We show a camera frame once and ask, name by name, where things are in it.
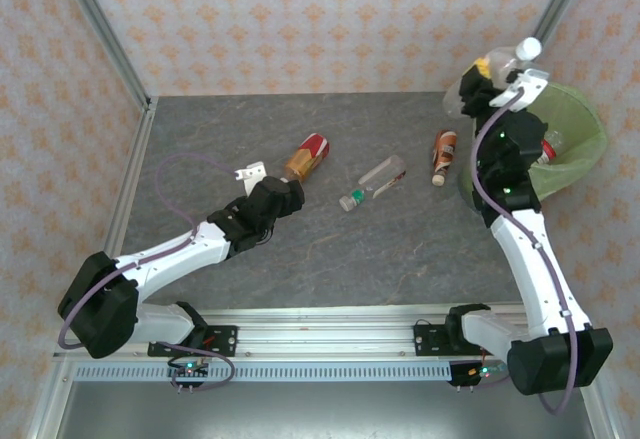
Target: green trash bin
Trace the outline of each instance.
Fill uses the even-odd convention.
[[[562,133],[565,151],[551,164],[534,163],[529,169],[533,189],[542,201],[584,176],[607,148],[607,135],[595,108],[577,89],[549,83],[528,110],[549,124],[550,130]],[[473,207],[469,157],[458,176],[458,188],[467,204]]]

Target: white bottle cap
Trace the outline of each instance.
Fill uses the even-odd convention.
[[[542,52],[542,44],[535,37],[527,37],[516,46],[516,56],[521,61],[533,61]]]
[[[342,196],[340,198],[340,205],[345,210],[345,212],[349,212],[354,207],[356,207],[358,205],[358,203],[356,202],[356,200],[353,197]]]
[[[438,187],[444,186],[444,176],[441,176],[440,174],[434,174],[434,176],[431,178],[431,184]]]

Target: floor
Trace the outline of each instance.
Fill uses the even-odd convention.
[[[311,133],[331,143],[304,184],[300,212],[278,220],[268,244],[201,269],[150,302],[188,301],[197,309],[437,304],[520,300],[508,264],[482,220],[459,196],[455,177],[468,160],[470,124],[441,111],[437,93],[166,97],[158,103],[123,252],[188,230],[154,189],[159,163],[198,152],[233,168],[282,166]],[[431,185],[436,133],[458,131],[450,176]],[[407,164],[397,186],[350,213],[338,199],[391,154]],[[162,192],[202,221],[244,190],[204,162],[166,169]]]
[[[555,404],[558,393],[549,400]],[[579,392],[562,416],[511,384],[456,394],[444,382],[74,384],[59,439],[591,439]]]

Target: small bottle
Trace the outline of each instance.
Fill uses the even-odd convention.
[[[371,169],[358,181],[358,188],[348,196],[342,196],[340,205],[349,212],[365,199],[375,199],[402,179],[407,166],[398,156],[393,155]]]
[[[538,164],[549,164],[564,151],[564,136],[560,131],[547,131],[542,140],[542,155]]]
[[[304,182],[328,154],[329,141],[320,134],[311,134],[300,144],[298,150],[284,166],[282,179],[285,182],[295,180]]]
[[[458,135],[454,131],[444,129],[436,136],[433,145],[433,177],[431,183],[434,186],[443,186],[449,166],[453,161],[453,153],[456,150]]]
[[[498,47],[484,57],[477,59],[473,66],[477,66],[480,73],[491,79],[493,87],[504,91],[509,84],[507,77],[514,69],[526,69],[529,62],[540,55],[542,45],[535,37],[527,37],[515,47]],[[460,97],[460,83],[462,78],[451,85],[444,95],[442,107],[449,117],[459,119],[469,117],[462,114],[464,102]]]

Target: patterned wallpaper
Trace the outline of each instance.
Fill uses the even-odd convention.
[[[614,401],[640,431],[640,0],[576,0],[542,64],[596,105],[609,149],[545,204],[554,249],[583,308],[609,328]]]
[[[0,422],[22,438],[58,301],[103,246],[139,111],[75,0],[0,0]]]
[[[152,95],[443,90],[549,0],[99,0]]]

